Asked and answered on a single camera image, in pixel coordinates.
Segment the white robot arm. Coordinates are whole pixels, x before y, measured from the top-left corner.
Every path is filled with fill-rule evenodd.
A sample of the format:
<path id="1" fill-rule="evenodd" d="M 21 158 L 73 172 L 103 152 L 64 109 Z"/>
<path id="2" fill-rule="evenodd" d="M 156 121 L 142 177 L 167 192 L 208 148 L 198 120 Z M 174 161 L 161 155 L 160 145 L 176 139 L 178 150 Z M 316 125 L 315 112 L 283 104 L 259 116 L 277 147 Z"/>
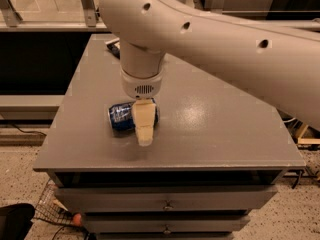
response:
<path id="1" fill-rule="evenodd" d="M 121 76 L 132 98 L 151 98 L 170 54 L 320 130 L 320 38 L 300 29 L 244 23 L 177 0 L 100 0 L 120 39 Z"/>

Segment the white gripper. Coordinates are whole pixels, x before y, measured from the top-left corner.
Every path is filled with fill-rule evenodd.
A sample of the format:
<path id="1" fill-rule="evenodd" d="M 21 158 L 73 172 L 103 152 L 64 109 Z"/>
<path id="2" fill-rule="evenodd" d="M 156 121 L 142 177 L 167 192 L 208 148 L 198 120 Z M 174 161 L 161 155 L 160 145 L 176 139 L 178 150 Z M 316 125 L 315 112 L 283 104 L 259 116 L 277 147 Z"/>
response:
<path id="1" fill-rule="evenodd" d="M 163 72 L 150 78 L 137 78 L 120 70 L 121 83 L 124 92 L 137 100 L 132 106 L 132 117 L 135 125 L 135 133 L 138 144 L 146 147 L 152 144 L 156 105 L 152 102 L 159 93 L 163 78 Z"/>

